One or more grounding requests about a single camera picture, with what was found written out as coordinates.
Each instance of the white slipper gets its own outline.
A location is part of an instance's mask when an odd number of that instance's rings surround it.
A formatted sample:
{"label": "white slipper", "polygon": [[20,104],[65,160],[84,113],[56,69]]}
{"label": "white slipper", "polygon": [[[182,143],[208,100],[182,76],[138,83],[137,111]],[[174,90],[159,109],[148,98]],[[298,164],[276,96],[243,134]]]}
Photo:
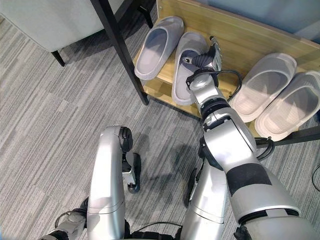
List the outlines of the white slipper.
{"label": "white slipper", "polygon": [[243,80],[241,90],[230,105],[247,123],[256,119],[290,83],[297,62],[284,53],[271,53],[260,59]]}
{"label": "white slipper", "polygon": [[199,69],[197,66],[182,61],[183,57],[194,57],[208,51],[205,38],[197,32],[182,35],[175,53],[172,100],[179,105],[191,105],[194,100],[188,91],[187,77]]}
{"label": "white slipper", "polygon": [[180,17],[168,16],[159,21],[146,35],[135,64],[135,75],[142,80],[155,78],[176,48],[184,30],[185,25]]}
{"label": "white slipper", "polygon": [[298,73],[255,120],[261,137],[284,139],[320,110],[320,73]]}

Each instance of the table leg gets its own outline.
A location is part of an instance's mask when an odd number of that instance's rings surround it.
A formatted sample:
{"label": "table leg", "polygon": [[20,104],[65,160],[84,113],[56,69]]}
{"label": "table leg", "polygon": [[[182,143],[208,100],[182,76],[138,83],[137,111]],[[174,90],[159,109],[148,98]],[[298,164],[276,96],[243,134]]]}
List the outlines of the table leg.
{"label": "table leg", "polygon": [[137,91],[142,103],[144,105],[149,104],[147,94],[141,84],[140,79],[135,75],[135,66],[132,62],[125,40],[120,32],[115,15],[111,9],[108,0],[90,0],[93,5],[105,31],[108,35],[112,45],[114,46],[119,58],[128,73],[130,80],[133,83],[135,90]]}

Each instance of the black metal frame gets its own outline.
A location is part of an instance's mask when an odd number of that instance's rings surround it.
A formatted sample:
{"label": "black metal frame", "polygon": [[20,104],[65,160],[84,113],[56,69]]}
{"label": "black metal frame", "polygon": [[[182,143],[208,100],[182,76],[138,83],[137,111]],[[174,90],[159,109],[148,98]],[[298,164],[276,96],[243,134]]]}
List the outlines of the black metal frame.
{"label": "black metal frame", "polygon": [[[292,132],[289,136],[286,138],[275,141],[275,146],[281,146],[281,145],[288,145],[288,144],[297,144],[297,143],[304,143],[309,141],[315,141],[320,140],[320,126],[310,127],[298,131]],[[256,147],[258,149],[266,148],[267,144],[260,144]]]}
{"label": "black metal frame", "polygon": [[[121,35],[119,25],[117,23],[116,17],[111,9],[108,0],[90,0],[102,25],[108,35],[112,45],[114,46],[116,52],[119,55],[119,58],[129,75],[131,82],[135,90],[137,91],[142,103],[144,105],[149,104],[148,96],[144,91],[144,88],[141,84],[140,79],[135,75],[135,66],[132,62],[132,58],[129,54],[127,45],[125,43],[124,38]],[[126,12],[130,11],[130,9],[137,9],[136,4],[140,6],[140,1],[137,0],[125,0],[121,5],[119,11],[117,11],[116,15],[118,18],[122,18]]]}

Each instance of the floor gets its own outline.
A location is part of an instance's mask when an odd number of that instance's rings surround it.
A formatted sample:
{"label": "floor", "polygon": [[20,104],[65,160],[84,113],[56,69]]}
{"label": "floor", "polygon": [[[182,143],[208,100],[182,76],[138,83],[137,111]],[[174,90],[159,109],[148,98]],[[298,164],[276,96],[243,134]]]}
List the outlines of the floor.
{"label": "floor", "polygon": [[[156,19],[156,9],[152,9]],[[148,32],[140,13],[123,30],[131,56]],[[142,105],[108,37],[98,32],[63,48],[61,67],[0,19],[0,225],[5,240],[34,240],[90,191],[100,132],[118,124],[132,130],[141,155],[141,190],[125,189],[131,230],[156,221],[182,224],[189,175],[200,160],[197,118],[151,99]],[[311,119],[304,127],[316,125]],[[283,183],[320,234],[320,193],[311,174],[320,163],[320,140],[279,146],[263,164]],[[224,240],[237,223],[228,202]],[[174,235],[177,227],[148,231]],[[87,239],[84,232],[82,240]]]}

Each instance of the gray chair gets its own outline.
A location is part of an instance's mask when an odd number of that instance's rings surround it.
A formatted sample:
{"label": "gray chair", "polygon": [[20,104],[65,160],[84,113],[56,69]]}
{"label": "gray chair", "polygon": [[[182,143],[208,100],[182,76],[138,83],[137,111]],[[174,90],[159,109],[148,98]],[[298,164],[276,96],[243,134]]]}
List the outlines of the gray chair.
{"label": "gray chair", "polygon": [[[109,0],[113,14],[126,1]],[[149,12],[138,6],[150,26]],[[65,63],[59,49],[104,29],[90,0],[0,0],[0,14],[51,52],[61,66]]]}

